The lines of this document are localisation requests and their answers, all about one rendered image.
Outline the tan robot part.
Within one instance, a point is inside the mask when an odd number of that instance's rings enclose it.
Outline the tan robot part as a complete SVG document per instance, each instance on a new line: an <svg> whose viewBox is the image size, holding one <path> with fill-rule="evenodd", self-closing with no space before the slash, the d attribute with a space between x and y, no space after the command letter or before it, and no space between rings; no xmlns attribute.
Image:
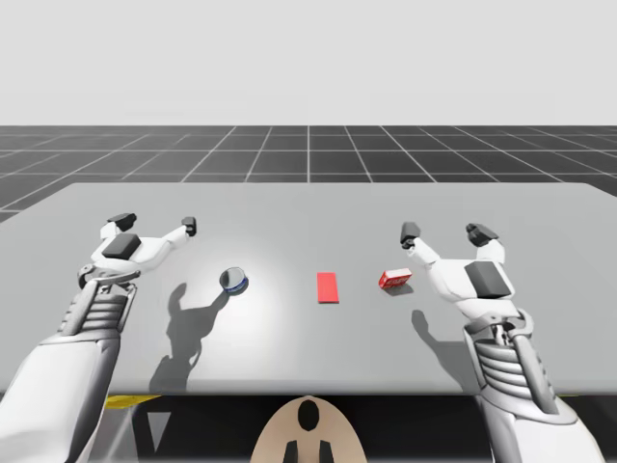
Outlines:
<svg viewBox="0 0 617 463"><path fill-rule="evenodd" d="M250 463L368 463L353 425L332 403L303 396L262 429Z"/></svg>

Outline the pink pad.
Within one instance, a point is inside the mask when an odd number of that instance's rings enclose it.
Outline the pink pad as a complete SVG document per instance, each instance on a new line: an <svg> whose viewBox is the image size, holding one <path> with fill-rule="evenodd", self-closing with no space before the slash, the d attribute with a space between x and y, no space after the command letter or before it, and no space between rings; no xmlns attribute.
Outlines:
<svg viewBox="0 0 617 463"><path fill-rule="evenodd" d="M337 304L339 302L336 274L319 272L317 280L317 301L320 304Z"/></svg>

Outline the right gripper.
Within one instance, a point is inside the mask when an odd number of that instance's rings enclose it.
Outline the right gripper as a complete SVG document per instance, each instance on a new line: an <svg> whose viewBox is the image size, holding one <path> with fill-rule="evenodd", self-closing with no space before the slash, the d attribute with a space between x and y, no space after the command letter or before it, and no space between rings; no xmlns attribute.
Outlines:
<svg viewBox="0 0 617 463"><path fill-rule="evenodd" d="M415 222L404 222L400 245L423 266L434 290L462 314L515 314L515 289L507 276L505 248L499 236L482 224L466 225L475 259L444 259L422 240Z"/></svg>

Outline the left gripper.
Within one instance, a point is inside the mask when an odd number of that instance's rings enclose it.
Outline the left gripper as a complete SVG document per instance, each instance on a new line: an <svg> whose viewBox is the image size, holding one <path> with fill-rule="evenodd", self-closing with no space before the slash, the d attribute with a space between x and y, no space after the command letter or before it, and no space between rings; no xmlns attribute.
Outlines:
<svg viewBox="0 0 617 463"><path fill-rule="evenodd" d="M186 245L198 231L197 219L187 216L180 226L162 238L139 237L129 231L137 220L135 213L122 213L107 220L100 229L103 242L91 254L92 263L108 273L148 272L166 258L170 250Z"/></svg>

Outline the red and white carton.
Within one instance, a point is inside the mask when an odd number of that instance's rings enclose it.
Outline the red and white carton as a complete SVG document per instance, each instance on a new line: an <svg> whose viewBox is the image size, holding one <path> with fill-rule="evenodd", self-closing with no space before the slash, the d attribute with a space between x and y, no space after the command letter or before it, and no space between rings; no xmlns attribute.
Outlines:
<svg viewBox="0 0 617 463"><path fill-rule="evenodd" d="M379 288L389 289L405 285L413 276L413 272L409 268L401 268L395 270L386 270L380 277Z"/></svg>

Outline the blue flat can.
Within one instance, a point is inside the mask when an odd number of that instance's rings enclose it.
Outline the blue flat can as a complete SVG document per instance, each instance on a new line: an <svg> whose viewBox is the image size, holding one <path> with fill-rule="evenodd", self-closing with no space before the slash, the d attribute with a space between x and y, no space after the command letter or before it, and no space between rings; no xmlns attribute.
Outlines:
<svg viewBox="0 0 617 463"><path fill-rule="evenodd" d="M224 270L219 278L219 284L227 294L242 292L248 283L247 274L242 268L237 266Z"/></svg>

